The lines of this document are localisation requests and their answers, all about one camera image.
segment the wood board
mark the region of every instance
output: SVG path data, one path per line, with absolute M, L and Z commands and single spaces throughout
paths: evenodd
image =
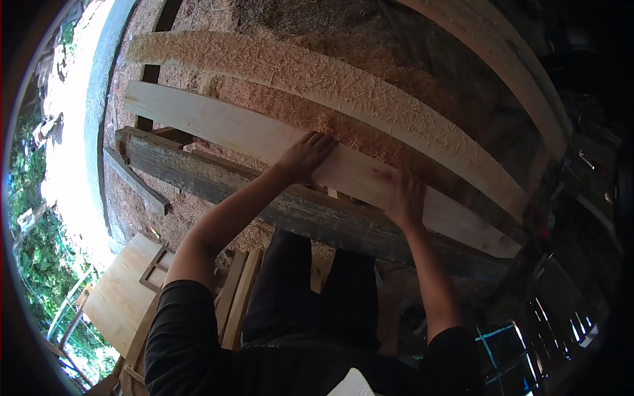
M 165 139 L 131 127 L 117 131 L 115 140 L 135 169 L 214 204 L 261 174 L 198 150 L 176 150 Z M 335 248 L 414 266 L 405 236 L 376 208 L 335 200 L 295 184 L 257 218 Z M 435 233 L 429 234 L 429 241 L 447 272 L 459 278 L 497 283 L 511 261 L 496 259 Z
M 182 131 L 275 163 L 306 131 L 252 110 L 176 88 L 130 81 L 124 109 Z M 394 191 L 380 177 L 396 170 L 339 144 L 313 174 L 316 182 L 388 208 Z M 515 257 L 520 245 L 469 209 L 427 188 L 423 223 L 429 229 L 498 258 Z
M 136 35 L 127 59 L 220 73 L 340 111 L 426 154 L 522 223 L 528 197 L 488 152 L 412 95 L 347 63 L 260 37 L 190 31 Z
M 162 245 L 135 235 L 103 273 L 84 312 L 103 337 L 125 357 L 156 293 L 139 279 Z
M 247 311 L 247 304 L 251 297 L 251 289 L 256 281 L 257 272 L 262 262 L 262 250 L 251 249 L 247 261 L 244 264 L 242 276 L 236 289 L 236 294 L 231 304 L 231 311 L 227 319 L 227 326 L 223 335 L 222 348 L 240 349 L 240 337 L 242 335 L 242 319 Z
M 224 329 L 227 325 L 227 318 L 229 317 L 229 311 L 233 304 L 233 298 L 238 287 L 240 276 L 242 276 L 242 270 L 245 262 L 247 261 L 247 254 L 245 252 L 236 252 L 233 260 L 231 261 L 231 267 L 229 268 L 229 274 L 227 280 L 224 283 L 223 294 L 218 302 L 216 308 L 216 321 L 218 325 L 218 339 L 222 341 L 224 335 Z
M 539 59 L 488 0 L 398 0 L 436 22 L 475 52 L 515 94 L 560 160 L 572 134 L 557 90 Z

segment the plywood sheet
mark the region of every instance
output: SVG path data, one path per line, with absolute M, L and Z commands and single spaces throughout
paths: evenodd
M 94 286 L 84 312 L 103 337 L 125 357 L 156 293 L 139 279 L 161 245 L 135 235 Z

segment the green foliage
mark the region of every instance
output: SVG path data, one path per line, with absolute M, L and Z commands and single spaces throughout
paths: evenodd
M 16 237 L 20 234 L 17 218 L 30 208 L 35 212 L 44 202 L 39 192 L 39 185 L 46 173 L 44 147 L 25 155 L 25 145 L 28 146 L 31 133 L 39 122 L 38 106 L 21 112 L 13 137 L 9 166 L 8 220 Z M 77 284 L 79 276 L 91 271 L 76 292 L 68 296 L 71 303 L 86 285 L 95 284 L 100 275 L 89 265 L 85 252 L 75 249 L 66 237 L 63 222 L 50 210 L 25 233 L 23 241 L 16 246 L 13 253 L 24 284 L 24 297 L 44 336 L 69 291 Z M 50 337 L 53 343 L 61 338 L 76 313 L 74 306 L 67 303 L 64 305 Z M 110 374 L 115 365 L 112 356 L 116 353 L 91 323 L 82 321 L 75 328 L 67 345 L 67 350 L 86 363 L 84 367 L 90 367 L 92 372 L 85 374 L 95 381 Z
M 73 43 L 73 36 L 75 35 L 76 21 L 64 23 L 61 26 L 60 44 L 63 46 L 69 46 Z
M 20 114 L 13 136 L 13 147 L 9 163 L 9 224 L 14 235 L 20 232 L 17 218 L 29 208 L 37 208 L 42 203 L 39 185 L 44 180 L 46 159 L 44 149 L 29 156 L 24 155 L 24 147 L 32 139 L 31 133 L 40 122 L 40 110 L 33 106 L 30 112 Z

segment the wooden frame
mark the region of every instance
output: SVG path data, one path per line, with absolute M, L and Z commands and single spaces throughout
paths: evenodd
M 152 262 L 150 262 L 150 265 L 148 265 L 148 267 L 145 270 L 145 272 L 143 273 L 143 275 L 141 275 L 141 279 L 139 279 L 139 283 L 141 283 L 143 286 L 146 286 L 150 290 L 156 291 L 157 293 L 161 290 L 161 288 L 158 287 L 157 285 L 151 283 L 148 280 L 148 278 L 152 274 L 152 271 L 154 271 L 154 269 L 156 269 L 156 268 L 160 269 L 161 271 L 167 272 L 167 268 L 165 266 L 159 264 L 160 259 L 162 259 L 163 256 L 165 255 L 165 253 L 167 253 L 167 252 L 169 252 L 169 250 L 166 247 L 163 246 L 158 251 L 156 256 L 154 256 L 154 258 L 152 259 Z
M 130 127 L 117 131 L 116 140 L 133 167 L 212 203 L 259 175 L 212 155 L 175 150 L 165 139 Z M 302 186 L 288 188 L 259 219 L 336 248 L 413 265 L 405 236 L 383 213 Z M 454 276 L 496 283 L 510 263 L 436 234 L 430 240 Z
M 203 45 L 206 52 L 201 54 L 194 48 L 189 49 L 191 43 Z M 127 59 L 220 73 L 274 87 L 330 107 L 426 154 L 471 183 L 522 223 L 528 197 L 486 150 L 412 95 L 347 63 L 284 42 L 208 31 L 136 35 L 130 42 Z M 144 97 L 140 95 L 142 89 L 154 92 Z M 124 109 L 222 145 L 226 145 L 222 142 L 225 137 L 215 141 L 209 134 L 200 135 L 209 130 L 209 122 L 204 123 L 205 128 L 201 129 L 201 125 L 192 119 L 211 114 L 214 121 L 224 121 L 221 127 L 230 127 L 234 131 L 236 128 L 231 126 L 240 125 L 239 122 L 227 122 L 213 110 L 184 110 L 186 113 L 181 111 L 177 116 L 180 106 L 187 109 L 197 106 L 192 106 L 187 100 L 184 103 L 183 96 L 168 100 L 170 92 L 173 91 L 161 89 L 156 84 L 149 87 L 130 81 Z M 161 101 L 166 101 L 165 105 L 157 108 Z M 230 142 L 230 146 L 240 151 L 241 145 L 235 141 Z M 341 186 L 328 187 L 341 190 Z

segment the person's right hand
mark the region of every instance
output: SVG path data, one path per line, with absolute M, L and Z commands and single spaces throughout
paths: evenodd
M 393 172 L 390 181 L 394 188 L 394 199 L 385 210 L 385 215 L 404 232 L 423 227 L 427 185 L 411 173 L 403 171 Z
M 284 152 L 273 168 L 289 185 L 311 182 L 313 172 L 323 164 L 338 144 L 332 136 L 315 131 L 307 132 Z

